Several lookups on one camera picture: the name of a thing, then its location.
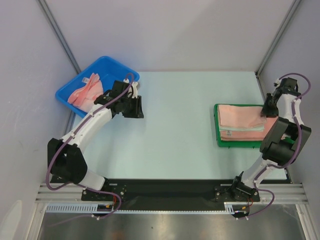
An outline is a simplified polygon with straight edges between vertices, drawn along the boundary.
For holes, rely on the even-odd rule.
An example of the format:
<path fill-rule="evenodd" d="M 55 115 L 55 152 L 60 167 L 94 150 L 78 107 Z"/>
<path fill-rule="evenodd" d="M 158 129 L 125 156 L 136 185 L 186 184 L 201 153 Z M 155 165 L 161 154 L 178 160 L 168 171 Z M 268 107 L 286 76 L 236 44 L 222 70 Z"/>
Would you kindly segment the light pink embroidered towel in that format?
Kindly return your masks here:
<path fill-rule="evenodd" d="M 221 127 L 251 129 L 261 127 L 267 122 L 265 116 L 261 116 L 261 106 L 235 106 L 219 104 L 218 122 Z"/>

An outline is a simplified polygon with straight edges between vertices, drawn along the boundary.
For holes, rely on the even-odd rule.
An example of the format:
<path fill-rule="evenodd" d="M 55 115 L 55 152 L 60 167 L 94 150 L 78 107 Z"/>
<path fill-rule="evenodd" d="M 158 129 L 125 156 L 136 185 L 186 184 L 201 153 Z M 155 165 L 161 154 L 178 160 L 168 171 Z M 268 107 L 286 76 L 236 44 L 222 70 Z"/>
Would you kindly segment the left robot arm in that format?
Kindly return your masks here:
<path fill-rule="evenodd" d="M 116 80 L 112 89 L 95 99 L 92 108 L 74 129 L 62 138 L 52 138 L 48 142 L 45 181 L 50 190 L 55 190 L 49 180 L 50 175 L 53 175 L 65 180 L 66 184 L 90 189 L 99 200 L 109 197 L 109 180 L 89 170 L 83 153 L 92 138 L 116 115 L 131 119 L 144 118 L 138 88 L 137 81 Z"/>

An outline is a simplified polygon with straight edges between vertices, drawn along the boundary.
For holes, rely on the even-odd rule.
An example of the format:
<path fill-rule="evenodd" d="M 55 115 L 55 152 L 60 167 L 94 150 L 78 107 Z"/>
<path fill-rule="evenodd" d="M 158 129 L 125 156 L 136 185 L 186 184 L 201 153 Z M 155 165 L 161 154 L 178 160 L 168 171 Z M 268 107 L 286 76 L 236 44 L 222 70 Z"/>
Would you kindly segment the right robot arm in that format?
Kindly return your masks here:
<path fill-rule="evenodd" d="M 237 202 L 253 199 L 261 191 L 259 184 L 265 177 L 275 169 L 291 165 L 312 133 L 300 115 L 306 93 L 299 92 L 294 76 L 294 73 L 281 76 L 274 83 L 274 91 L 266 95 L 261 115 L 276 120 L 262 140 L 259 158 L 232 182 L 230 196 Z"/>

